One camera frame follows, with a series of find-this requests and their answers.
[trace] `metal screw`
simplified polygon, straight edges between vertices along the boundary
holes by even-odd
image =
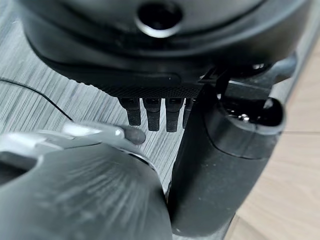
[[[264,65],[263,63],[261,63],[261,64],[255,64],[255,65],[252,66],[252,68],[253,68],[254,70],[258,70],[258,69],[262,69],[264,66],[265,66],[265,65]]]
[[[248,115],[246,115],[246,114],[241,114],[240,116],[238,116],[238,119],[244,121],[245,123],[247,123],[247,122],[249,122],[250,117]]]

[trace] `black plastic arm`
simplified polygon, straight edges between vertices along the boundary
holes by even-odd
[[[284,128],[282,105],[268,99],[259,116],[227,112],[206,85],[192,108],[172,171],[172,230],[208,236],[230,221],[265,168]]]

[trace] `black cable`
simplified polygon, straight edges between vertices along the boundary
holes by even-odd
[[[42,96],[45,100],[47,100],[49,103],[51,103],[56,109],[58,109],[60,111],[60,113],[62,113],[66,118],[68,118],[70,121],[73,122],[73,119],[71,117],[69,117],[60,107],[58,107],[49,97],[47,97],[46,95],[44,95],[42,92],[28,86],[28,85],[24,85],[23,83],[19,83],[16,81],[12,81],[6,78],[2,78],[0,77],[0,82],[4,82],[7,84],[12,84],[12,85],[16,85],[25,89],[29,89],[32,92],[35,92],[36,94],[39,94],[40,96]]]

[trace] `circular opening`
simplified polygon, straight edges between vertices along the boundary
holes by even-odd
[[[151,37],[167,38],[178,32],[182,18],[181,10],[173,3],[147,3],[138,10],[137,26]]]

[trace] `light wood floor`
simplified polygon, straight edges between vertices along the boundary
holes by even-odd
[[[286,131],[226,239],[320,239],[320,41],[287,110]]]

